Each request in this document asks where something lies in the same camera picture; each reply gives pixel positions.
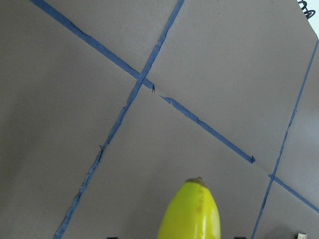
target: gray floor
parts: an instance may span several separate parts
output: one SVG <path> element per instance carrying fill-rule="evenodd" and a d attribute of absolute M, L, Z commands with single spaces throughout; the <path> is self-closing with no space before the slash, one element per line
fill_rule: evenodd
<path fill-rule="evenodd" d="M 176 0 L 47 3 L 141 72 Z M 0 238 L 52 238 L 139 74 L 30 1 L 2 2 L 0 22 Z M 295 0 L 186 0 L 147 74 L 156 91 L 142 85 L 55 239 L 156 238 L 197 176 L 222 238 L 318 238 L 317 45 Z"/>

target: black spiral binding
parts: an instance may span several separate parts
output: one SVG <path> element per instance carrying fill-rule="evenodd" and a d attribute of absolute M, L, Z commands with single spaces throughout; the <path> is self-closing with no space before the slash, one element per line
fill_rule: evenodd
<path fill-rule="evenodd" d="M 307 19 L 311 18 L 316 13 L 315 10 L 308 10 L 306 1 L 299 1 L 298 4 L 303 4 L 304 5 L 301 9 L 304 12 L 304 14 L 305 14 Z"/>

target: yellow fruit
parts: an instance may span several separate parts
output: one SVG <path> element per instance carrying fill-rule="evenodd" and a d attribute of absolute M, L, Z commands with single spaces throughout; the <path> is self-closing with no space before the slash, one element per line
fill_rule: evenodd
<path fill-rule="evenodd" d="M 158 239 L 220 239 L 217 206 L 202 178 L 186 180 L 175 194 Z"/>

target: blue line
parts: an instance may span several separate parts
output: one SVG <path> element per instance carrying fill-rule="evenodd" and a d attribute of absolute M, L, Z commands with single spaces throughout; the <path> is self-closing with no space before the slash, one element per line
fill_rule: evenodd
<path fill-rule="evenodd" d="M 315 205 L 313 205 L 311 202 L 309 202 L 307 199 L 305 199 L 303 196 L 301 196 L 299 193 L 297 193 L 294 189 L 289 187 L 287 184 L 283 183 L 279 178 L 274 177 L 274 181 L 278 183 L 279 185 L 283 186 L 288 192 L 293 194 L 295 197 L 303 201 L 305 204 L 307 204 L 309 207 L 314 209 L 317 213 L 319 213 L 319 208 L 317 208 Z"/>
<path fill-rule="evenodd" d="M 228 147 L 230 147 L 232 150 L 234 150 L 236 153 L 238 153 L 240 156 L 242 156 L 244 159 L 246 159 L 248 162 L 253 163 L 255 162 L 254 157 L 250 157 L 245 152 L 243 152 L 240 148 L 238 148 L 236 145 L 234 145 L 232 142 L 230 142 L 228 139 L 226 139 L 224 136 L 222 136 L 220 133 L 218 133 L 216 130 L 214 130 L 212 127 L 210 127 L 205 122 L 199 120 L 199 118 L 194 115 L 192 112 L 190 112 L 188 109 L 186 109 L 184 106 L 182 106 L 179 102 L 172 98 L 163 97 L 164 100 L 166 100 L 168 103 L 172 104 L 177 110 L 182 112 L 185 116 L 190 118 L 192 121 L 194 121 L 196 124 L 200 125 L 204 130 L 209 132 L 211 135 L 222 141 L 224 144 L 226 144 Z"/>
<path fill-rule="evenodd" d="M 30 1 L 32 3 L 34 3 L 36 6 L 38 6 L 40 9 L 45 11 L 48 15 L 53 17 L 55 20 L 60 22 L 62 25 L 64 25 L 66 28 L 68 28 L 70 31 L 72 31 L 75 35 L 77 35 L 82 40 L 84 40 L 86 43 L 91 45 L 97 51 L 102 53 L 102 55 L 106 56 L 109 60 L 111 60 L 116 65 L 121 67 L 123 70 L 125 70 L 127 73 L 129 73 L 131 76 L 133 76 L 135 79 L 137 79 L 139 77 L 140 74 L 138 71 L 136 71 L 131 66 L 129 66 L 129 64 L 127 64 L 125 61 L 123 61 L 120 57 L 118 57 L 116 54 L 114 54 L 108 48 L 103 46 L 100 42 L 95 40 L 92 36 L 89 36 L 88 34 L 84 33 L 82 30 L 80 30 L 69 19 L 67 19 L 65 16 L 63 16 L 61 13 L 59 13 L 52 6 L 47 4 L 44 0 L 30 0 Z M 149 81 L 148 79 L 145 79 L 143 81 L 143 84 L 146 87 L 148 87 L 149 89 L 152 89 L 154 87 L 154 84 L 151 81 Z"/>
<path fill-rule="evenodd" d="M 271 188 L 271 186 L 272 186 L 272 184 L 273 184 L 273 181 L 274 181 L 274 179 L 275 179 L 275 176 L 276 176 L 276 173 L 277 173 L 277 169 L 278 169 L 278 165 L 279 165 L 279 162 L 280 162 L 280 159 L 281 159 L 281 155 L 283 154 L 283 151 L 284 151 L 284 148 L 285 148 L 285 143 L 286 143 L 288 131 L 289 131 L 289 129 L 290 129 L 291 124 L 292 124 L 293 121 L 294 121 L 295 114 L 296 114 L 296 111 L 297 111 L 297 108 L 298 108 L 298 105 L 299 105 L 299 101 L 300 101 L 301 95 L 302 95 L 302 93 L 303 93 L 303 91 L 304 91 L 304 87 L 305 87 L 305 84 L 306 84 L 307 79 L 308 79 L 308 75 L 309 75 L 309 72 L 310 72 L 310 68 L 311 68 L 311 66 L 312 66 L 312 64 L 313 64 L 313 61 L 314 61 L 314 58 L 315 58 L 315 54 L 316 54 L 317 49 L 318 49 L 318 43 L 319 43 L 319 40 L 317 41 L 316 46 L 315 46 L 315 48 L 314 48 L 313 55 L 312 55 L 312 57 L 311 57 L 311 60 L 310 60 L 309 65 L 308 65 L 308 68 L 307 68 L 307 71 L 306 71 L 306 74 L 305 74 L 305 78 L 304 78 L 303 84 L 302 84 L 302 86 L 301 86 L 301 88 L 300 88 L 300 91 L 299 91 L 299 94 L 298 94 L 298 97 L 297 97 L 297 100 L 296 100 L 295 108 L 294 108 L 294 111 L 293 111 L 293 113 L 292 113 L 292 115 L 291 115 L 291 118 L 290 118 L 290 121 L 289 121 L 289 124 L 288 124 L 288 128 L 287 128 L 287 130 L 286 130 L 285 137 L 284 137 L 284 140 L 283 140 L 282 145 L 281 145 L 281 148 L 280 148 L 279 157 L 277 158 L 274 171 L 273 171 L 272 176 L 271 176 L 271 178 L 270 178 L 270 181 L 269 181 L 269 184 L 268 184 L 268 187 L 267 187 L 267 190 L 266 190 L 266 194 L 265 194 L 263 203 L 262 203 L 262 205 L 261 205 L 261 208 L 260 208 L 260 211 L 259 211 L 259 215 L 258 215 L 256 224 L 255 224 L 253 233 L 252 233 L 252 235 L 251 235 L 251 239 L 254 239 L 254 238 L 255 238 L 255 234 L 256 234 L 256 231 L 257 231 L 257 228 L 258 228 L 258 225 L 259 225 L 261 216 L 262 216 L 262 214 L 263 214 L 263 211 L 264 211 L 264 208 L 265 208 L 265 205 L 266 205 L 266 200 L 267 200 L 267 197 L 268 197 L 268 195 L 269 195 L 270 188 Z"/>
<path fill-rule="evenodd" d="M 126 114 L 126 112 L 128 111 L 130 105 L 132 104 L 133 100 L 135 99 L 135 97 L 137 96 L 138 92 L 139 92 L 139 89 L 140 87 L 142 86 L 142 83 L 145 79 L 145 77 L 147 76 L 147 74 L 149 73 L 151 67 L 152 67 L 152 64 L 154 63 L 159 51 L 160 51 L 160 48 L 162 46 L 162 44 L 164 43 L 165 41 L 165 38 L 166 38 L 166 35 L 167 35 L 167 32 L 169 30 L 169 28 L 172 26 L 182 4 L 183 4 L 184 0 L 179 0 L 177 2 L 177 4 L 175 5 L 174 7 L 174 10 L 173 12 L 171 13 L 160 37 L 159 37 L 159 40 L 158 40 L 158 43 L 154 46 L 153 48 L 153 51 L 152 53 L 150 54 L 141 74 L 139 75 L 138 77 L 138 80 L 134 86 L 134 88 L 132 89 L 131 93 L 130 93 L 130 96 L 127 100 L 127 104 L 125 107 L 122 108 L 121 112 L 120 112 L 120 115 L 118 116 L 115 124 L 113 125 L 109 135 L 108 135 L 108 138 L 107 140 L 105 141 L 104 145 L 101 147 L 101 151 L 99 152 L 99 154 L 97 155 L 96 159 L 95 159 L 95 162 L 94 164 L 91 166 L 88 174 L 85 176 L 85 179 L 82 183 L 82 186 L 79 190 L 79 193 L 75 196 L 75 198 L 73 199 L 73 203 L 72 203 L 72 206 L 68 209 L 66 215 L 65 215 L 65 218 L 62 222 L 62 224 L 60 225 L 60 227 L 57 229 L 57 231 L 55 232 L 54 236 L 53 236 L 53 239 L 61 239 L 63 237 L 63 234 L 66 230 L 66 228 L 68 227 L 68 224 L 72 218 L 72 215 L 75 211 L 75 209 L 77 208 L 78 204 L 79 204 L 79 201 L 83 195 L 83 193 L 85 192 L 87 186 L 88 186 L 88 183 L 91 179 L 91 177 L 93 176 L 95 170 L 97 169 L 97 167 L 99 166 L 100 162 L 101 162 L 101 159 L 102 159 L 102 156 L 103 156 L 103 153 L 105 152 L 107 146 L 111 143 L 111 140 L 113 139 L 114 135 L 116 134 L 117 130 L 119 129 L 119 127 L 121 126 L 122 124 L 122 120 Z"/>

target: blue tape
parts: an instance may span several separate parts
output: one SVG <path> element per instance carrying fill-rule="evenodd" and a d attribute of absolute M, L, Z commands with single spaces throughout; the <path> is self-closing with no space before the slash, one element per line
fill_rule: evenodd
<path fill-rule="evenodd" d="M 267 197 L 268 197 L 268 195 L 269 195 L 270 188 L 271 188 L 271 186 L 272 186 L 272 184 L 273 184 L 273 181 L 274 181 L 274 179 L 275 179 L 275 176 L 276 176 L 276 173 L 277 173 L 277 169 L 278 169 L 278 165 L 279 165 L 281 156 L 282 156 L 283 151 L 284 151 L 284 148 L 285 148 L 286 139 L 287 139 L 287 136 L 288 136 L 288 132 L 289 132 L 290 126 L 292 125 L 292 123 L 293 123 L 293 121 L 294 121 L 295 114 L 296 114 L 296 111 L 297 111 L 297 108 L 298 108 L 298 105 L 299 105 L 299 101 L 300 101 L 301 95 L 302 95 L 302 93 L 303 93 L 303 91 L 304 91 L 305 84 L 306 84 L 306 82 L 307 82 L 308 75 L 309 75 L 309 72 L 310 72 L 310 68 L 311 68 L 311 66 L 312 66 L 312 64 L 313 64 L 313 61 L 314 61 L 314 58 L 315 58 L 315 55 L 316 55 L 316 52 L 317 52 L 317 49 L 318 49 L 318 44 L 319 44 L 319 40 L 317 41 L 317 43 L 316 43 L 316 45 L 315 45 L 315 48 L 314 48 L 314 51 L 313 51 L 311 60 L 310 60 L 310 62 L 309 62 L 309 65 L 308 65 L 308 68 L 307 68 L 307 71 L 306 71 L 306 74 L 305 74 L 305 78 L 304 78 L 303 84 L 302 84 L 302 86 L 301 86 L 301 88 L 300 88 L 300 91 L 299 91 L 299 94 L 298 94 L 298 97 L 297 97 L 297 100 L 296 100 L 296 104 L 295 104 L 295 107 L 294 107 L 294 111 L 293 111 L 293 113 L 292 113 L 292 115 L 291 115 L 291 118 L 290 118 L 290 121 L 289 121 L 289 124 L 288 124 L 288 128 L 287 128 L 287 130 L 286 130 L 285 137 L 284 137 L 284 140 L 283 140 L 282 145 L 281 145 L 281 148 L 280 148 L 279 157 L 277 158 L 277 161 L 276 161 L 276 164 L 275 164 L 274 171 L 273 171 L 273 173 L 271 174 L 270 181 L 269 181 L 269 184 L 268 184 L 268 187 L 267 187 L 267 190 L 266 190 L 266 194 L 265 194 L 263 203 L 262 203 L 262 205 L 261 205 L 261 208 L 260 208 L 260 211 L 259 211 L 259 214 L 258 214 L 258 218 L 257 218 L 256 224 L 255 224 L 253 233 L 252 233 L 252 235 L 251 235 L 251 239 L 254 239 L 254 238 L 255 238 L 256 231 L 257 231 L 257 228 L 258 228 L 258 226 L 259 226 L 259 222 L 260 222 L 260 219 L 261 219 L 261 217 L 262 217 L 262 214 L 263 214 L 263 211 L 264 211 L 264 208 L 265 208 L 265 205 L 266 205 Z"/>
<path fill-rule="evenodd" d="M 246 159 L 248 162 L 253 163 L 255 162 L 254 157 L 250 157 L 248 154 L 243 152 L 240 148 L 238 148 L 236 145 L 234 145 L 232 142 L 230 142 L 228 139 L 226 139 L 224 136 L 222 136 L 220 133 L 218 133 L 216 130 L 214 130 L 212 127 L 210 127 L 205 122 L 199 120 L 199 118 L 194 115 L 192 112 L 190 112 L 188 109 L 186 109 L 184 106 L 182 106 L 179 102 L 172 98 L 163 97 L 164 100 L 166 100 L 168 103 L 172 104 L 177 110 L 182 112 L 185 116 L 190 118 L 192 121 L 194 121 L 196 124 L 200 125 L 204 130 L 209 132 L 211 135 L 222 141 L 224 144 L 226 144 L 228 147 L 230 147 L 232 150 L 234 150 L 236 153 L 238 153 L 240 156 L 242 156 L 244 159 Z"/>
<path fill-rule="evenodd" d="M 30 1 L 32 3 L 34 3 L 36 6 L 38 6 L 40 9 L 45 11 L 48 15 L 53 17 L 55 20 L 60 22 L 62 25 L 64 25 L 66 28 L 68 28 L 70 31 L 72 31 L 75 35 L 77 35 L 82 40 L 84 40 L 86 43 L 91 45 L 94 49 L 99 51 L 102 55 L 106 56 L 109 60 L 111 60 L 116 65 L 121 67 L 123 70 L 125 70 L 127 73 L 129 73 L 131 76 L 133 76 L 135 79 L 137 79 L 139 77 L 140 74 L 138 71 L 136 71 L 135 69 L 130 67 L 129 64 L 127 64 L 120 57 L 115 55 L 108 48 L 103 46 L 100 42 L 95 40 L 92 36 L 89 36 L 88 34 L 84 33 L 82 30 L 80 30 L 69 19 L 67 19 L 65 16 L 63 16 L 61 13 L 59 13 L 52 6 L 47 4 L 44 0 L 30 0 Z M 153 89 L 153 87 L 154 87 L 154 84 L 151 81 L 149 81 L 148 79 L 145 79 L 143 81 L 143 84 L 146 87 L 148 87 L 149 89 Z"/>
<path fill-rule="evenodd" d="M 136 98 L 136 96 L 139 92 L 139 89 L 142 86 L 142 83 L 145 80 L 145 77 L 149 73 L 149 71 L 152 67 L 152 64 L 154 63 L 154 61 L 155 61 L 155 59 L 160 51 L 160 48 L 165 41 L 167 32 L 168 32 L 169 28 L 172 26 L 183 2 L 184 2 L 184 0 L 179 0 L 177 2 L 177 4 L 175 5 L 174 10 L 171 13 L 160 37 L 159 37 L 158 43 L 154 46 L 153 51 L 151 52 L 141 74 L 138 76 L 138 80 L 137 80 L 136 84 L 134 85 L 134 87 L 133 87 L 133 89 L 128 97 L 126 106 L 122 108 L 120 115 L 118 116 L 115 124 L 113 125 L 111 131 L 109 132 L 107 140 L 105 141 L 104 145 L 101 147 L 101 151 L 97 155 L 94 164 L 91 166 L 88 174 L 86 175 L 86 177 L 82 183 L 82 186 L 79 190 L 79 193 L 73 199 L 72 206 L 68 209 L 68 211 L 65 215 L 65 218 L 64 218 L 62 224 L 60 225 L 60 227 L 55 232 L 53 239 L 61 239 L 63 237 L 63 234 L 64 234 L 66 228 L 68 227 L 68 224 L 72 218 L 72 215 L 73 215 L 75 209 L 78 207 L 80 199 L 81 199 L 83 193 L 85 192 L 91 177 L 93 176 L 95 170 L 97 169 L 97 167 L 99 166 L 99 164 L 101 162 L 103 153 L 105 152 L 107 146 L 111 143 L 111 140 L 113 139 L 114 135 L 116 134 L 117 130 L 119 129 L 119 127 L 122 124 L 122 121 L 123 121 L 123 118 L 124 118 L 126 112 L 128 111 L 129 107 L 131 106 L 133 100 Z"/>
<path fill-rule="evenodd" d="M 317 213 L 319 213 L 319 208 L 317 208 L 315 205 L 313 205 L 311 202 L 309 202 L 307 199 L 305 199 L 303 196 L 301 196 L 299 193 L 297 193 L 294 189 L 289 187 L 287 184 L 283 183 L 283 181 L 281 181 L 279 178 L 274 177 L 274 181 L 278 183 L 279 185 L 283 186 L 288 192 L 293 194 L 296 198 L 300 199 L 302 202 L 304 202 L 310 208 L 315 210 Z"/>

